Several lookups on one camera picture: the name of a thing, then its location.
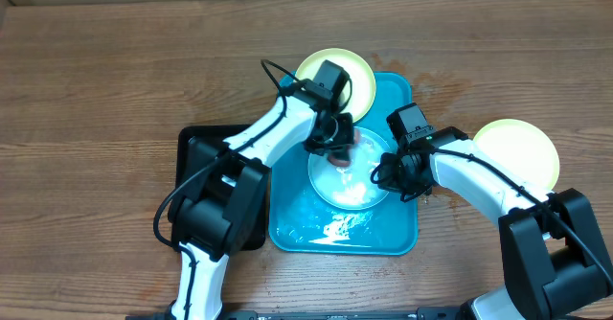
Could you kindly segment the yellow-green plate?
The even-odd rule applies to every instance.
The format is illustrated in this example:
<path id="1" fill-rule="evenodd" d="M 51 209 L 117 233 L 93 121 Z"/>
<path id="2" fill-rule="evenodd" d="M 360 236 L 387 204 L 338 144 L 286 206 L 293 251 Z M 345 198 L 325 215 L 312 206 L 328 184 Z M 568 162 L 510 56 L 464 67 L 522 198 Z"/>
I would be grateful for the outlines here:
<path id="1" fill-rule="evenodd" d="M 491 159 L 512 173 L 552 190 L 560 162 L 552 140 L 538 127 L 517 119 L 501 119 L 483 126 L 473 141 Z"/>
<path id="2" fill-rule="evenodd" d="M 341 66 L 349 74 L 352 83 L 345 86 L 341 95 L 343 102 L 349 101 L 343 113 L 351 113 L 353 121 L 357 123 L 368 113 L 375 101 L 376 84 L 372 68 L 363 57 L 352 51 L 327 48 L 307 57 L 298 67 L 295 76 L 298 79 L 314 80 L 325 60 Z"/>

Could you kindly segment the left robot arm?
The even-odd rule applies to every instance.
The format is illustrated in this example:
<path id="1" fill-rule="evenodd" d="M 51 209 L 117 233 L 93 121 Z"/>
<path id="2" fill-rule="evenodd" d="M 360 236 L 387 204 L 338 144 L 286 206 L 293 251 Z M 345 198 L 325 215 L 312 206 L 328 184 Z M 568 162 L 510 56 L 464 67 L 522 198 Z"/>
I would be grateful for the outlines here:
<path id="1" fill-rule="evenodd" d="M 276 162 L 298 144 L 322 155 L 353 141 L 352 115 L 336 96 L 289 88 L 238 134 L 192 139 L 181 179 L 158 210 L 169 216 L 165 243 L 182 263 L 178 294 L 166 318 L 221 314 L 228 260 L 251 236 Z"/>

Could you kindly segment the black plastic tray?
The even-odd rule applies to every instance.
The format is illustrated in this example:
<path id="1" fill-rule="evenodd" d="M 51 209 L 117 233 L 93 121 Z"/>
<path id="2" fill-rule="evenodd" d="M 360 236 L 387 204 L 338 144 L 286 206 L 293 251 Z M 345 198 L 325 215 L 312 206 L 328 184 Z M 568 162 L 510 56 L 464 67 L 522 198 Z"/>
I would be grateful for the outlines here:
<path id="1" fill-rule="evenodd" d="M 232 157 L 204 170 L 226 151 L 224 140 L 246 128 L 187 126 L 181 130 L 175 180 L 179 193 L 169 209 L 172 242 L 191 242 L 215 257 L 263 246 L 269 169 Z"/>

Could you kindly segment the light blue plate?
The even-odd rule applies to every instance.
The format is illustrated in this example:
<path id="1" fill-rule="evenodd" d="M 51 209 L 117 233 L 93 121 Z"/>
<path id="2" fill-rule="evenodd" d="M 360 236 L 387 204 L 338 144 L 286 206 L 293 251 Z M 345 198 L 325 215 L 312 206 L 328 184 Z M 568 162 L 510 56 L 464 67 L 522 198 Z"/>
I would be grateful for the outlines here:
<path id="1" fill-rule="evenodd" d="M 371 181 L 371 174 L 380 157 L 390 150 L 389 144 L 377 133 L 359 127 L 360 139 L 350 148 L 351 163 L 347 167 L 332 165 L 327 156 L 311 154 L 307 172 L 314 191 L 328 204 L 349 211 L 374 207 L 385 199 L 388 191 Z"/>

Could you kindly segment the green and red sponge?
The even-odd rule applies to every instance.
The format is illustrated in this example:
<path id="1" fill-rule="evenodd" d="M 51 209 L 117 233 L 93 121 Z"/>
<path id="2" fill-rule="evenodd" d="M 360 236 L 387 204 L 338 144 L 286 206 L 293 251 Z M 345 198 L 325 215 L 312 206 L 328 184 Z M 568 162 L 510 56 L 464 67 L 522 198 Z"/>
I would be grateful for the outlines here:
<path id="1" fill-rule="evenodd" d="M 361 133 L 358 128 L 353 131 L 353 142 L 341 150 L 330 152 L 327 160 L 336 167 L 346 168 L 352 163 L 351 152 L 358 145 Z"/>

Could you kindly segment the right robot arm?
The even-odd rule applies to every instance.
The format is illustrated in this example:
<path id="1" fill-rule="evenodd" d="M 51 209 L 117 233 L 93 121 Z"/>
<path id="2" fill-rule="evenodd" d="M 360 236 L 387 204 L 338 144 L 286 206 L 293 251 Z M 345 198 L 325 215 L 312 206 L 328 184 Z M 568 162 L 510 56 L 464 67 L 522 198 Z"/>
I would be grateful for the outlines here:
<path id="1" fill-rule="evenodd" d="M 612 294 L 612 262 L 589 200 L 512 174 L 455 127 L 403 135 L 371 180 L 404 201 L 440 186 L 497 226 L 504 284 L 465 302 L 461 319 L 562 319 Z"/>

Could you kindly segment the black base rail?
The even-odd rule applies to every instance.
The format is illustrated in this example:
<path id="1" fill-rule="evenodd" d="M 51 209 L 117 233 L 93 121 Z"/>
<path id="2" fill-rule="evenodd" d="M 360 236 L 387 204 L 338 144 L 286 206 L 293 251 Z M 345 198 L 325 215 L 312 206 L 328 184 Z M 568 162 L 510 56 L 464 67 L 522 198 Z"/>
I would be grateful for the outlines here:
<path id="1" fill-rule="evenodd" d="M 285 312 L 222 311 L 217 320 L 475 320 L 467 306 L 421 307 L 404 311 Z"/>

